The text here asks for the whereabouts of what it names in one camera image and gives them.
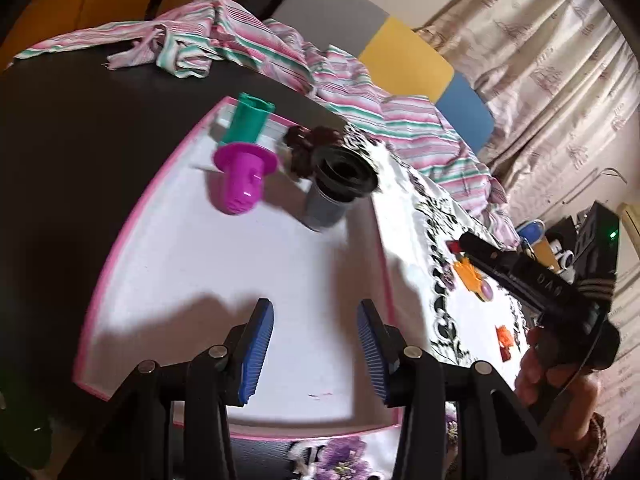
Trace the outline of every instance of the green plastic cup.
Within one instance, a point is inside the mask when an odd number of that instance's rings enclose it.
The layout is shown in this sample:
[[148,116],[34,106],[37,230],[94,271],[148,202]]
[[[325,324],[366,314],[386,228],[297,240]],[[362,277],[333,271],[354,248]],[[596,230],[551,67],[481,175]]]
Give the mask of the green plastic cup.
[[273,103],[268,103],[249,94],[241,93],[238,97],[236,111],[231,124],[220,144],[232,142],[255,143],[267,121],[267,117],[276,109]]

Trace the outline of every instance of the black table surface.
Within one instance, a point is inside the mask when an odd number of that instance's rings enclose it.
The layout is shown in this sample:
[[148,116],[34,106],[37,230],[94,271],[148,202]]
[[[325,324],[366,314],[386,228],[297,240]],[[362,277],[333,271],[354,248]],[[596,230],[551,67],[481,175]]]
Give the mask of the black table surface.
[[344,124],[231,62],[213,62],[203,79],[154,65],[103,66],[129,45],[45,54],[0,75],[0,366],[80,427],[104,406],[71,382],[98,274],[141,193],[191,128],[243,91],[304,126]]

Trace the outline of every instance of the pink striped fabric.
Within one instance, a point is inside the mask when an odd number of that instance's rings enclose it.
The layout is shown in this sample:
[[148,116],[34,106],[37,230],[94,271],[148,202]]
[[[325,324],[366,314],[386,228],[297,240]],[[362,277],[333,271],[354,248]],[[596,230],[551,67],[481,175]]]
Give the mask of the pink striped fabric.
[[504,189],[426,97],[389,95],[347,52],[334,46],[320,51],[295,29],[274,20],[260,22],[231,0],[193,2],[149,22],[76,30],[42,41],[16,57],[123,40],[133,40],[133,47],[109,56],[110,70],[154,62],[176,77],[205,77],[213,61],[230,60],[303,93],[386,141],[502,243],[508,247],[517,243]]

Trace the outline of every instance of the white tray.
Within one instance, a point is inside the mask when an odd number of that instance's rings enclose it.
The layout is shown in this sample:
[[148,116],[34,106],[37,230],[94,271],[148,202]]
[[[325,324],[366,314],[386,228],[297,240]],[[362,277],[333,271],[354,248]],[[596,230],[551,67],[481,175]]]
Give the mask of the white tray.
[[[373,391],[355,320],[362,298],[392,317],[372,204],[361,200],[334,228],[312,232],[296,219],[304,189],[277,172],[254,210],[220,212],[212,202],[222,174],[211,155],[235,102],[220,101],[194,127],[127,219],[92,297],[74,381],[107,399],[140,361],[190,360],[269,298],[271,343],[255,395],[228,408],[232,434],[311,438],[392,426],[398,411]],[[270,116],[258,142],[276,151],[292,124]]]

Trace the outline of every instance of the curtain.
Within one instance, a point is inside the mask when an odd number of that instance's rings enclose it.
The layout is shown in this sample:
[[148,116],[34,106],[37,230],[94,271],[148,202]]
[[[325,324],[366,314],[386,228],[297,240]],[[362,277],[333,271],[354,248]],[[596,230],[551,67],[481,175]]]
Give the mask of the curtain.
[[[640,420],[640,282],[637,275],[625,290],[616,293],[609,319],[620,330],[622,341],[616,361],[611,368],[600,372],[602,392],[597,410],[605,417],[609,456],[617,459],[628,444],[624,434],[631,438]],[[630,431],[625,431],[628,426],[632,426]],[[622,442],[618,442],[617,434],[623,436]]]
[[640,104],[638,62],[598,0],[460,0],[417,32],[494,115],[478,157],[515,224],[542,213]]

